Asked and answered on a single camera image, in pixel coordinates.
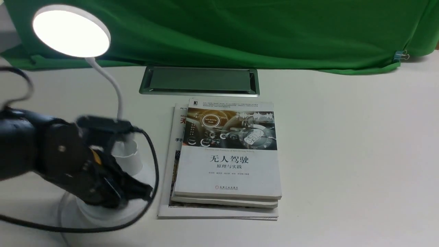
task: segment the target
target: green cloth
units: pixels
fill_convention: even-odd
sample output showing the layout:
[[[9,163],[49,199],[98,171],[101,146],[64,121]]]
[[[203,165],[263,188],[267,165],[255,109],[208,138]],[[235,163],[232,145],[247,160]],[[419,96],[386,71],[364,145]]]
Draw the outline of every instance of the green cloth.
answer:
[[[423,56],[439,40],[438,0],[5,0],[22,44],[1,54],[22,69],[88,66],[41,43],[35,12],[69,4],[97,16],[112,36],[104,66],[170,65],[319,69],[340,74],[395,69],[396,51]]]

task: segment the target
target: round lamp head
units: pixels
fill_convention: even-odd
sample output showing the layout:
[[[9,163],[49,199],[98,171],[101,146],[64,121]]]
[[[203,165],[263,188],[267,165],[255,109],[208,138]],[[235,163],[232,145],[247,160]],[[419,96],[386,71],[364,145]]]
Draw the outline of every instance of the round lamp head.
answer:
[[[32,21],[37,37],[63,54],[91,58],[110,47],[110,32],[96,16],[68,5],[48,5],[39,9]]]

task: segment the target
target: white lamp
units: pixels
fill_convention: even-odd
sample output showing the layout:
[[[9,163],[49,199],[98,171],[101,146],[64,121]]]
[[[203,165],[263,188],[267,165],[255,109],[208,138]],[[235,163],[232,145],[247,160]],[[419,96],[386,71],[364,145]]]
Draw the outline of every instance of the white lamp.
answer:
[[[32,26],[35,34],[47,46],[69,56],[85,58],[93,68],[112,83],[119,100],[117,117],[122,118],[122,94],[119,84],[94,59],[104,54],[110,47],[110,32],[103,22],[96,16],[73,6],[49,5],[37,11]],[[153,172],[148,166],[142,164],[137,143],[133,138],[128,138],[125,143],[116,143],[113,155],[121,168],[135,179],[143,183],[154,184],[154,178],[151,177]],[[81,200],[77,201],[83,215],[99,226],[124,224],[134,218],[147,203],[142,200],[133,200],[125,209],[112,210],[90,206]],[[72,215],[70,213],[63,213],[62,218],[68,218]],[[59,218],[58,220],[61,223],[61,221],[71,222],[75,219],[61,220]]]
[[[47,46],[63,54],[85,60],[116,89],[119,100],[117,118],[122,117],[123,103],[117,81],[100,67],[95,57],[110,47],[110,31],[96,16],[73,6],[54,4],[39,9],[33,17],[36,36]]]

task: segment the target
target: white table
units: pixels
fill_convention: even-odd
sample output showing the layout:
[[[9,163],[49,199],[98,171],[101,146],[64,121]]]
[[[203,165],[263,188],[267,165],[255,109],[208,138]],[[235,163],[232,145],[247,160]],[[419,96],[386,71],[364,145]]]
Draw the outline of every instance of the white table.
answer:
[[[261,96],[240,100],[275,105],[283,187],[277,222],[157,220],[156,200],[135,226],[70,240],[107,247],[437,246],[438,68],[435,52],[424,61],[374,76],[259,70]],[[173,106],[190,97],[139,94],[143,67],[108,71],[122,84],[125,117],[151,135],[163,176]],[[16,107],[70,121],[85,113],[115,115],[113,88],[92,69],[29,75],[36,93]],[[1,101],[25,89],[12,74],[0,74],[0,83]],[[142,148],[151,163],[145,143]],[[61,189],[27,174],[0,183],[0,211],[54,224],[61,194]],[[56,233],[0,223],[2,247],[60,245]]]

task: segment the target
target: stack of books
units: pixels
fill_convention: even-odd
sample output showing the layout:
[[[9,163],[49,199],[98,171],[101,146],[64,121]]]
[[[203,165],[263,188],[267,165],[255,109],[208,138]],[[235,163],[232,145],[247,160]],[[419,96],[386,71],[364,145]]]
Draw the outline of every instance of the stack of books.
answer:
[[[176,105],[159,218],[277,220],[272,103]]]

